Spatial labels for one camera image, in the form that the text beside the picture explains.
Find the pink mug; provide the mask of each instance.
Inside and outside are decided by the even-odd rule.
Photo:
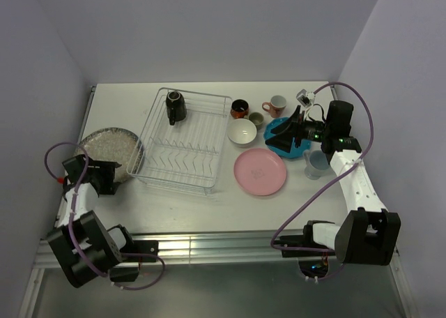
[[[269,112],[272,118],[280,117],[285,110],[285,107],[286,99],[280,95],[273,96],[269,102],[264,102],[264,104],[262,104],[262,109]]]

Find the blue plate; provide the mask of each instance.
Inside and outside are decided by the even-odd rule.
[[[282,124],[285,120],[287,120],[288,117],[282,117],[282,118],[276,118],[274,121],[272,121],[271,123],[269,123],[266,126],[265,132],[263,134],[263,138],[264,140],[270,139],[271,137],[274,137],[275,134],[271,133],[271,130],[273,128],[275,128],[276,126]],[[278,156],[281,156],[283,158],[288,158],[288,159],[294,159],[294,158],[299,158],[300,156],[303,155],[304,151],[306,151],[307,149],[309,149],[309,147],[312,145],[312,142],[310,142],[309,140],[302,140],[302,142],[300,143],[299,147],[295,147],[294,146],[294,138],[293,138],[293,146],[291,147],[291,152],[287,153],[281,149],[276,149],[273,146],[268,146],[266,145],[271,151],[273,151],[274,153],[276,153]]]

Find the pink plate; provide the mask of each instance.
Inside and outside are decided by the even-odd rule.
[[[282,159],[269,149],[249,149],[238,156],[234,175],[250,194],[266,196],[284,185],[286,168]]]

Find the black cup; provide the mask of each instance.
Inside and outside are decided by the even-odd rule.
[[[249,114],[249,105],[246,100],[235,100],[231,105],[231,116],[235,119],[243,118]]]
[[[167,94],[166,108],[170,125],[175,125],[176,121],[182,121],[186,118],[186,103],[180,92],[172,91]]]

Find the white bowl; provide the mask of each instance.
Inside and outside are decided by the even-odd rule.
[[[248,147],[257,136],[254,123],[248,119],[236,119],[228,126],[228,138],[238,147]]]

